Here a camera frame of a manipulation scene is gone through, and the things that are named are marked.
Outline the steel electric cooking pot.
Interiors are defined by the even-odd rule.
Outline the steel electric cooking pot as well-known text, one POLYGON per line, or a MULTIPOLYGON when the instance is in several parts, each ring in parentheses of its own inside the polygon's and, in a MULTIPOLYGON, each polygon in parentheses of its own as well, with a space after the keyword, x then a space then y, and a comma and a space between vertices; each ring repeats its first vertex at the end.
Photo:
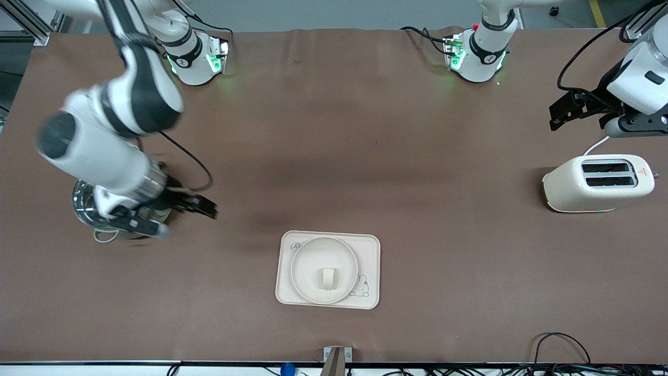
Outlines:
MULTIPOLYGON (((136 209, 132 209, 131 211, 137 211, 139 207, 136 207, 136 209)), ((107 228, 93 228, 93 238, 95 241, 101 244, 107 244, 117 239, 123 239, 120 237, 119 231, 117 229, 111 228, 109 224, 107 228)))

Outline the cream rectangular rabbit tray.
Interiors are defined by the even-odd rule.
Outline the cream rectangular rabbit tray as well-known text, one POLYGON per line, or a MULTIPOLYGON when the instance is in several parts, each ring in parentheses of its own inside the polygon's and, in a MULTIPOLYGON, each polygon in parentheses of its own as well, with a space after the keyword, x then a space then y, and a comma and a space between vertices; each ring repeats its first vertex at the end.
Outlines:
POLYGON ((291 230, 282 236, 275 284, 275 297, 282 304, 370 310, 376 307, 379 302, 380 280, 381 243, 373 235, 291 230), (336 304, 311 304, 296 292, 291 282, 291 264, 294 254, 303 243, 318 237, 332 237, 343 240, 357 254, 359 262, 357 284, 348 294, 348 297, 336 304))

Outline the brown table cover sheet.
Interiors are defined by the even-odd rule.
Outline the brown table cover sheet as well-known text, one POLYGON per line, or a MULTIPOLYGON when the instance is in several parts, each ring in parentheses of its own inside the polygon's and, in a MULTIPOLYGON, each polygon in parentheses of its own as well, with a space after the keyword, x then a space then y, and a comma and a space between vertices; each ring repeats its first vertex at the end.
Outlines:
POLYGON ((601 138, 551 132, 562 67, 590 29, 522 29, 470 84, 404 31, 237 33, 232 78, 181 86, 170 135, 214 174, 216 220, 96 243, 74 179, 37 152, 70 92, 123 71, 106 35, 32 51, 0 136, 0 361, 530 361, 544 333, 595 362, 668 362, 668 137, 611 139, 653 193, 603 214, 549 210, 541 179, 601 138), (370 310, 282 304, 291 230, 381 243, 370 310))

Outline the glass pot lid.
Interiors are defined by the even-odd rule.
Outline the glass pot lid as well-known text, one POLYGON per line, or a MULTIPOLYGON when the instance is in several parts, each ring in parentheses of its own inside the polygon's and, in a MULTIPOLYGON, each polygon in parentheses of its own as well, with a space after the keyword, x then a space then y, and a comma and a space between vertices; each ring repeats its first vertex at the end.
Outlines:
POLYGON ((94 186, 77 179, 72 193, 74 214, 81 223, 92 228, 107 228, 108 222, 100 216, 94 199, 94 186))

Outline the cream two-slot toaster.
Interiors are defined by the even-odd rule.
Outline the cream two-slot toaster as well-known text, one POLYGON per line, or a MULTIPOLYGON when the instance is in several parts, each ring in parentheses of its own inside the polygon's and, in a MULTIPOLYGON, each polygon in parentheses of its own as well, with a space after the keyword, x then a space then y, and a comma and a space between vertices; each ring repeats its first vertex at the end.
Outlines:
POLYGON ((542 178, 548 206, 560 213, 604 213, 649 195, 656 178, 648 162, 630 154, 588 154, 542 178))

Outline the aluminium frame profile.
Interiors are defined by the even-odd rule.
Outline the aluminium frame profile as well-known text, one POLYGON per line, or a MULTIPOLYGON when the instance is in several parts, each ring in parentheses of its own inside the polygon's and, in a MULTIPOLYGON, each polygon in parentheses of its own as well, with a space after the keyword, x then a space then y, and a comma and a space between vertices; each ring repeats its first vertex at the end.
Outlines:
POLYGON ((0 0, 0 42, 46 46, 64 20, 65 15, 45 0, 0 0))

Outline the cream round plate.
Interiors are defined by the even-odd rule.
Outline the cream round plate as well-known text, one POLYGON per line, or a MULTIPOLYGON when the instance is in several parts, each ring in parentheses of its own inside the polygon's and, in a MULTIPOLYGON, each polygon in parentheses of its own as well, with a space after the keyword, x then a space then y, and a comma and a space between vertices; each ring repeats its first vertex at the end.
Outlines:
POLYGON ((343 240, 318 237, 306 241, 296 251, 291 264, 291 282, 296 292, 311 304, 330 305, 340 302, 357 284, 360 265, 357 254, 343 240), (336 267, 338 288, 319 289, 319 270, 336 267))

